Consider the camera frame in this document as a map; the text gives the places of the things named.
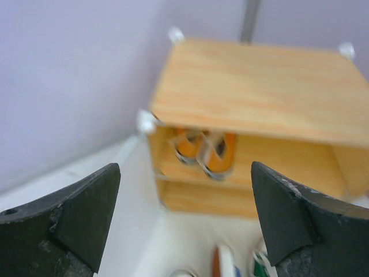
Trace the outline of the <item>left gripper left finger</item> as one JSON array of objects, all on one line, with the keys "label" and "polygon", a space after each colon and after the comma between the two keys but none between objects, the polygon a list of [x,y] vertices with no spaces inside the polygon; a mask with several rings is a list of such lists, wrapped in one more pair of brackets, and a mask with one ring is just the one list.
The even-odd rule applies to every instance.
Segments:
[{"label": "left gripper left finger", "polygon": [[110,163],[84,179],[1,212],[1,276],[98,273],[121,172]]}]

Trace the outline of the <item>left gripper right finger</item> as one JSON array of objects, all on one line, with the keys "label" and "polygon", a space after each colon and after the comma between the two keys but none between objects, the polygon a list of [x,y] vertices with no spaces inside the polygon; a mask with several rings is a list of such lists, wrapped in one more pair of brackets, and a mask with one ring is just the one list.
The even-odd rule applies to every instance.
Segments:
[{"label": "left gripper right finger", "polygon": [[255,205],[278,276],[368,276],[368,209],[251,165]]}]

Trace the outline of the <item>wooden shoe cabinet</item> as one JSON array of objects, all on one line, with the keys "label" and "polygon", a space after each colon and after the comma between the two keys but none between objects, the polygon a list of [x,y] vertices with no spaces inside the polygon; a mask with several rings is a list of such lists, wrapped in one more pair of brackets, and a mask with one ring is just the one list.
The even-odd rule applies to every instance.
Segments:
[{"label": "wooden shoe cabinet", "polygon": [[[255,217],[254,161],[340,200],[368,194],[368,82],[352,43],[290,48],[188,38],[176,27],[168,37],[150,108],[137,114],[168,210]],[[231,174],[216,181],[182,163],[176,128],[236,133]]]}]

